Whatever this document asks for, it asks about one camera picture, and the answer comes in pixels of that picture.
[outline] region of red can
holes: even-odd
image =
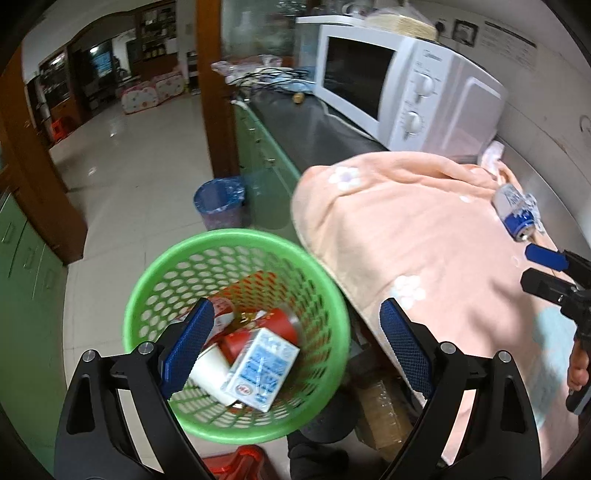
[[[293,345],[298,345],[298,331],[300,321],[291,309],[282,304],[281,307],[269,310],[261,318],[256,320],[256,326],[252,329],[240,329],[230,335],[226,335],[219,343],[220,350],[232,365],[242,349],[249,341],[252,330],[267,328]]]

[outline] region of green cabinet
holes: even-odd
[[[300,173],[250,109],[235,105],[235,118],[252,224],[299,244],[290,204]]]
[[[67,270],[9,197],[0,210],[0,403],[29,450],[53,471],[66,396],[62,319]]]

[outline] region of human hand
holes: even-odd
[[[571,390],[578,392],[589,381],[589,355],[581,347],[581,341],[575,340],[573,352],[570,354],[569,373],[567,383]]]

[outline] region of microwave control panel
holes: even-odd
[[[453,53],[446,48],[423,42],[417,44],[411,73],[387,145],[389,150],[423,150],[452,60]]]

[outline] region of white microwave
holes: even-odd
[[[367,27],[323,25],[314,94],[392,151],[479,155],[507,92],[438,44]]]

